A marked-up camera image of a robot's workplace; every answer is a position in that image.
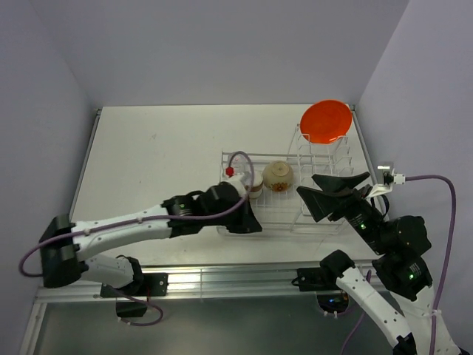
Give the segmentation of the steel cup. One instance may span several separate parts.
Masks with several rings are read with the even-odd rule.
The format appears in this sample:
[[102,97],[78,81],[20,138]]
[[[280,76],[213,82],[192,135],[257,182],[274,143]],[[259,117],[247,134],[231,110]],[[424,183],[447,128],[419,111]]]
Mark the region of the steel cup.
[[262,175],[256,175],[254,178],[253,187],[249,192],[249,198],[257,199],[262,194],[263,186],[264,183]]

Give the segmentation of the white ceramic bowl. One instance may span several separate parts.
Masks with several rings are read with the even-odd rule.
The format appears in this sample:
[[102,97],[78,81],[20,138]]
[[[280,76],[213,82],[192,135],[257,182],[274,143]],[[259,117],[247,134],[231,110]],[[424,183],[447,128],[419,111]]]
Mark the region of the white ceramic bowl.
[[273,192],[285,192],[294,182],[292,167],[282,160],[270,162],[264,168],[262,176],[265,187]]

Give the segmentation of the clear faceted glass tumbler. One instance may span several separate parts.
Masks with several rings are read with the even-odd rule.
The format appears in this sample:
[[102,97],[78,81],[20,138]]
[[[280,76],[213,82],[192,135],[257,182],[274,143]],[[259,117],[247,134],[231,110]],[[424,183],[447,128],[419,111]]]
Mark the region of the clear faceted glass tumbler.
[[227,159],[225,167],[225,176],[231,178],[238,174],[247,174],[248,170],[248,160],[246,157],[240,153],[232,152]]

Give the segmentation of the orange plate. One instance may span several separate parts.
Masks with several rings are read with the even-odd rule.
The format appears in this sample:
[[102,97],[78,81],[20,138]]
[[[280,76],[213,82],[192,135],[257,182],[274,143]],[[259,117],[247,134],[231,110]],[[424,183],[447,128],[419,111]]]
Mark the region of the orange plate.
[[348,105],[337,100],[323,100],[306,109],[299,129],[310,143],[331,144],[348,133],[352,121]]

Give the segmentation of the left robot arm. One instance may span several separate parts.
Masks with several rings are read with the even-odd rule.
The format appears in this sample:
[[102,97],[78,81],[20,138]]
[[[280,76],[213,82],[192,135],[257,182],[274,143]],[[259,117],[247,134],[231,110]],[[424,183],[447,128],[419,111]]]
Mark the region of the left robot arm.
[[60,288],[80,279],[104,283],[127,295],[143,289],[137,259],[110,258],[104,252],[145,240],[198,234],[222,226],[234,234],[262,231],[242,189],[219,183],[164,200],[142,212],[108,220],[73,223],[68,214],[54,217],[40,242],[41,277],[46,288]]

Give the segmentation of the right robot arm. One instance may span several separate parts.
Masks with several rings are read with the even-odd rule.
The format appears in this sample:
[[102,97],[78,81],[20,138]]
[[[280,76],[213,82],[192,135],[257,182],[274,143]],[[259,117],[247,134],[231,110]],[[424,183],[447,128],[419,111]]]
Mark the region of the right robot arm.
[[451,192],[450,233],[440,281],[435,285],[423,259],[432,246],[424,219],[407,215],[386,220],[371,203],[374,197],[385,197],[394,185],[408,182],[409,177],[386,170],[380,184],[360,188],[369,177],[367,172],[351,177],[313,175],[315,188],[300,186],[296,191],[316,222],[344,218],[379,256],[372,267],[399,308],[394,309],[341,250],[327,255],[316,268],[298,269],[292,284],[300,291],[339,289],[348,294],[382,331],[394,354],[464,354],[439,309],[455,228],[454,185],[444,179]]

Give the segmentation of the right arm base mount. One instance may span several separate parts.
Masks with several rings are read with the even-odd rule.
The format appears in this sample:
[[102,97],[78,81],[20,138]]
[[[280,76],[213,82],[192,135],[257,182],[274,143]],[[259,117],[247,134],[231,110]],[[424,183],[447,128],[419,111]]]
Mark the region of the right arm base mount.
[[327,278],[326,272],[320,268],[298,268],[291,285],[300,292],[313,292],[317,305],[327,317],[339,316],[348,311],[350,299],[348,294]]

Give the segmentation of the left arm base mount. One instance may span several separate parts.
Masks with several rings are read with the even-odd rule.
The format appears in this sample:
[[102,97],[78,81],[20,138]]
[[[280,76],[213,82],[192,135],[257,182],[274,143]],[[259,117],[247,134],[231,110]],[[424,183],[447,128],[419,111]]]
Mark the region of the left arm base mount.
[[[130,294],[128,291],[116,290],[109,285],[101,286],[100,298],[115,299],[115,313],[120,322],[134,327],[148,327],[160,323],[164,318],[163,309],[152,302],[153,297],[164,297],[167,294],[169,275],[167,273],[147,273],[143,283]],[[140,322],[147,311],[156,311],[157,319]]]

